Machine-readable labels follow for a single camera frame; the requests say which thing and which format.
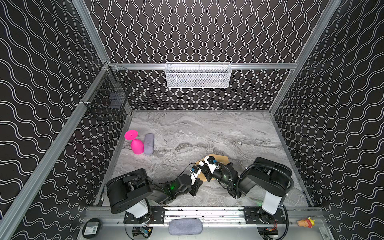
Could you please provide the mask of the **brown manila envelope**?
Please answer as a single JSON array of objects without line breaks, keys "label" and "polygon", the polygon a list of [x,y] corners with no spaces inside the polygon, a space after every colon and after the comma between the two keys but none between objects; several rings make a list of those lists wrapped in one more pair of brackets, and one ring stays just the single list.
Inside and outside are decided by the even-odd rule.
[{"label": "brown manila envelope", "polygon": [[[215,154],[209,154],[209,156],[214,157],[216,161],[218,161],[218,162],[220,162],[220,163],[222,163],[222,164],[224,164],[224,165],[230,163],[229,158],[228,158],[227,156],[221,156],[221,155],[215,155]],[[199,165],[200,165],[200,162],[203,162],[203,163],[204,163],[204,162],[205,162],[205,159],[207,159],[207,158],[208,158],[208,156],[205,156],[203,159],[197,161],[196,164],[199,166]],[[200,180],[202,180],[203,182],[206,182],[206,181],[207,181],[205,175],[204,175],[202,172],[200,172],[199,175],[197,175],[197,177],[198,177]]]}]

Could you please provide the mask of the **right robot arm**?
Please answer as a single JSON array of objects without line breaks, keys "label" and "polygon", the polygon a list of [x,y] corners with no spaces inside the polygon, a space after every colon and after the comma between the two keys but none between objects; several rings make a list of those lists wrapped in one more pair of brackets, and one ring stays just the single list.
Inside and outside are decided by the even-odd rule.
[{"label": "right robot arm", "polygon": [[264,189],[266,193],[257,211],[257,220],[264,224],[277,224],[275,214],[295,186],[293,173],[287,166],[261,157],[241,174],[231,162],[224,164],[213,156],[205,157],[197,166],[208,182],[216,179],[234,199],[245,196],[255,186]]}]

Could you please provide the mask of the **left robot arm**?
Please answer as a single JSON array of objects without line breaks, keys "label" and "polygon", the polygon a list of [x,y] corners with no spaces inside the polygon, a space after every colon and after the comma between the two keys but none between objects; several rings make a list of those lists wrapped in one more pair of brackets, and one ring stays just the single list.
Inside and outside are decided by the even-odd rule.
[{"label": "left robot arm", "polygon": [[166,205],[185,194],[195,196],[203,181],[198,178],[200,172],[193,170],[182,174],[173,181],[156,183],[145,169],[116,177],[107,182],[107,196],[112,214],[127,212],[136,219],[149,214],[149,201]]}]

